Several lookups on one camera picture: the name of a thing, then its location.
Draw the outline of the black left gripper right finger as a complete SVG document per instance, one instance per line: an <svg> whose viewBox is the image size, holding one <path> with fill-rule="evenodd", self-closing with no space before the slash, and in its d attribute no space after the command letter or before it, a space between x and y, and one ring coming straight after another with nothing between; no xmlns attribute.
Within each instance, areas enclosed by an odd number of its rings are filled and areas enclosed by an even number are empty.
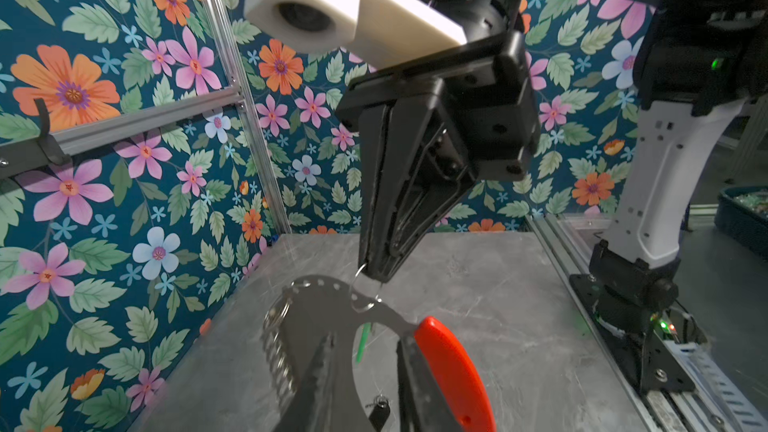
<svg viewBox="0 0 768 432"><path fill-rule="evenodd" d="M415 338L401 338L396 352L400 430L462 431Z"/></svg>

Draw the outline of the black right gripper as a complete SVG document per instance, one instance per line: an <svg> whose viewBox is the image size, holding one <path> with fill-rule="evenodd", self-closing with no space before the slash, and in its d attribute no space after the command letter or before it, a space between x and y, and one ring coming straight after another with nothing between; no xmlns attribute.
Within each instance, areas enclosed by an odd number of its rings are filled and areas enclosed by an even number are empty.
<svg viewBox="0 0 768 432"><path fill-rule="evenodd" d="M359 264L381 283L476 181L522 179L540 137L516 30L355 79L335 115L360 136Z"/></svg>

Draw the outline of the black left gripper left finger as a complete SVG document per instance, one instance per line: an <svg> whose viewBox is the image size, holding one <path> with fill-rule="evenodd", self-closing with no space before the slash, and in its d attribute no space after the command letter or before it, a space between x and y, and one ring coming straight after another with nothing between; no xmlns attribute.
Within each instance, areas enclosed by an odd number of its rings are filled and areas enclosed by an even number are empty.
<svg viewBox="0 0 768 432"><path fill-rule="evenodd" d="M287 410L274 432L329 431L332 419L336 334L329 332L319 342Z"/></svg>

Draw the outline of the black tag key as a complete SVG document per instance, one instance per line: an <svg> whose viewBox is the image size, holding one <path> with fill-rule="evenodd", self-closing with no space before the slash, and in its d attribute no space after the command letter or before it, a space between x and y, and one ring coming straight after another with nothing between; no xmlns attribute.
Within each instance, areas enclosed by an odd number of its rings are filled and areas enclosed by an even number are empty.
<svg viewBox="0 0 768 432"><path fill-rule="evenodd" d="M389 399L383 394L378 394L366 408L369 410L368 420L372 427L376 432L381 432L391 414Z"/></svg>

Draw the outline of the green tag key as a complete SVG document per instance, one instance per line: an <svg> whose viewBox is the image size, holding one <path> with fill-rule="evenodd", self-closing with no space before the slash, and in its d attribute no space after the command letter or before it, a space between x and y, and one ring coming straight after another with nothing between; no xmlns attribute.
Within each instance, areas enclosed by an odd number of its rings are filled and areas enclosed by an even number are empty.
<svg viewBox="0 0 768 432"><path fill-rule="evenodd" d="M372 324L371 323L365 323L362 325L360 330L360 336L358 340L358 344L355 350L355 363L359 364L362 362L365 349L368 344L369 336L372 330Z"/></svg>

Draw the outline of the metal keyring holder red handle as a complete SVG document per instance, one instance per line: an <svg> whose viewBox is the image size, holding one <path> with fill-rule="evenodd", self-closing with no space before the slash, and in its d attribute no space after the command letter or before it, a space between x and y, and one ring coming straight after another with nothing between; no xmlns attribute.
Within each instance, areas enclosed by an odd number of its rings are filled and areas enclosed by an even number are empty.
<svg viewBox="0 0 768 432"><path fill-rule="evenodd" d="M372 330L361 363L355 350L363 324ZM462 431L497 428L489 395L469 353L437 318L409 321L379 296L366 296L353 281L324 275L293 280L266 312L262 345L277 395L279 420L296 393L320 340L336 334L332 419L329 431L375 431L368 420L378 394L391 406L382 431L401 431L397 345L413 336Z"/></svg>

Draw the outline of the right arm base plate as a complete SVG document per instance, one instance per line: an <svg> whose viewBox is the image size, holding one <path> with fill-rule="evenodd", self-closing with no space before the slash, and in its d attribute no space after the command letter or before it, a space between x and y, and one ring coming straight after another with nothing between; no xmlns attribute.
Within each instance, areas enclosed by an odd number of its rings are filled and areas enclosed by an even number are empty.
<svg viewBox="0 0 768 432"><path fill-rule="evenodd" d="M609 355L618 365L629 385L640 395L651 391L668 393L694 392L693 379L662 339L652 330L639 336L611 332L600 323L597 315L598 300L607 297L605 288L588 275L574 274L568 278L588 318L596 325L599 336L608 347Z"/></svg>

